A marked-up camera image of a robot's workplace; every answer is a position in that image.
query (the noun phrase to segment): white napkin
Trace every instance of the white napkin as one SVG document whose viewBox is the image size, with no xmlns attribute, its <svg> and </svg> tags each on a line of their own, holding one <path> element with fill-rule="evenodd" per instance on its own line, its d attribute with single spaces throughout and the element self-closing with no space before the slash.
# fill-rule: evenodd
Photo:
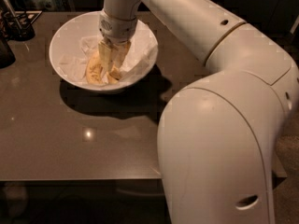
<svg viewBox="0 0 299 224">
<path fill-rule="evenodd" d="M 86 65 L 91 56 L 93 56 L 98 49 L 98 42 L 102 38 L 103 37 L 99 34 L 98 36 L 82 37 L 79 40 L 78 45 L 85 54 L 85 58 L 73 57 L 67 54 L 61 57 L 59 66 L 70 80 L 78 82 L 79 84 L 87 84 L 85 77 Z M 147 63 L 144 63 L 144 60 L 148 60 L 150 54 L 156 50 L 157 47 L 158 44 L 149 27 L 146 24 L 139 22 L 136 26 L 135 34 L 131 38 L 131 47 L 120 67 L 122 78 L 119 82 L 122 82 L 123 80 L 125 80 L 125 82 L 130 82 L 131 78 L 134 79 L 136 72 L 141 74 L 146 70 L 148 67 L 146 66 Z"/>
</svg>

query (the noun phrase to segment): floor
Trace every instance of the floor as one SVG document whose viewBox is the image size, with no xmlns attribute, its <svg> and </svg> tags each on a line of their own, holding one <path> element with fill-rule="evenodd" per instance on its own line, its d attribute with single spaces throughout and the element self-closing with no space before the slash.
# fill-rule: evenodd
<svg viewBox="0 0 299 224">
<path fill-rule="evenodd" d="M 299 41 L 272 35 L 299 64 Z M 299 110 L 278 139 L 277 155 L 288 177 L 274 179 L 277 224 L 299 223 Z M 23 214 L 7 217 L 0 193 L 0 224 L 170 224 L 160 180 L 27 182 Z"/>
</svg>

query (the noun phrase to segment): white bowl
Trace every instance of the white bowl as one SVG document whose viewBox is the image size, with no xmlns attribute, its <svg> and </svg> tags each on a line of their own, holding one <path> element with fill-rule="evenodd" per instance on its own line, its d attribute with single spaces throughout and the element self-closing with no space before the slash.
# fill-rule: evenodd
<svg viewBox="0 0 299 224">
<path fill-rule="evenodd" d="M 148 25 L 142 21 L 138 21 L 134 36 L 131 42 L 135 42 L 135 49 L 130 47 L 127 56 L 136 55 L 140 59 L 133 59 L 134 68 L 128 72 L 117 84 L 107 84 L 104 86 L 93 85 L 87 82 L 72 80 L 63 71 L 60 65 L 60 60 L 64 55 L 76 57 L 79 59 L 86 58 L 85 53 L 82 51 L 79 41 L 82 37 L 99 36 L 99 12 L 89 12 L 65 23 L 54 35 L 50 42 L 50 63 L 55 72 L 65 81 L 70 84 L 80 87 L 88 91 L 96 91 L 100 93 L 117 93 L 123 91 L 143 78 L 155 65 L 158 56 L 158 42 L 155 35 L 150 30 Z M 149 39 L 149 43 L 154 45 L 154 48 L 149 49 L 143 43 L 139 46 L 138 43 L 144 40 L 144 35 Z"/>
</svg>

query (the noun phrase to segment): table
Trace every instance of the table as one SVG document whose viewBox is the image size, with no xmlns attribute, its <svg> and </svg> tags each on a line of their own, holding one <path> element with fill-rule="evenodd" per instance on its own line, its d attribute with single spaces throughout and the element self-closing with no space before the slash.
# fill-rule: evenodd
<svg viewBox="0 0 299 224">
<path fill-rule="evenodd" d="M 138 18 L 159 43 L 151 72 L 120 94 L 76 88 L 55 74 L 52 36 L 82 13 L 44 12 L 36 36 L 9 41 L 0 69 L 0 180 L 159 179 L 157 128 L 171 97 L 207 70 L 150 12 Z"/>
</svg>

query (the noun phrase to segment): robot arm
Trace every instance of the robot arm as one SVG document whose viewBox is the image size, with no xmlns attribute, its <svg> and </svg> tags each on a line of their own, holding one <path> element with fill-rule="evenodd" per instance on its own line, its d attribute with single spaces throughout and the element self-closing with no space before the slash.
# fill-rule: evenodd
<svg viewBox="0 0 299 224">
<path fill-rule="evenodd" d="M 214 74 L 176 94 L 160 120 L 172 223 L 274 224 L 272 153 L 298 106 L 296 63 L 209 0 L 105 0 L 103 36 L 130 39 L 140 1 Z"/>
</svg>

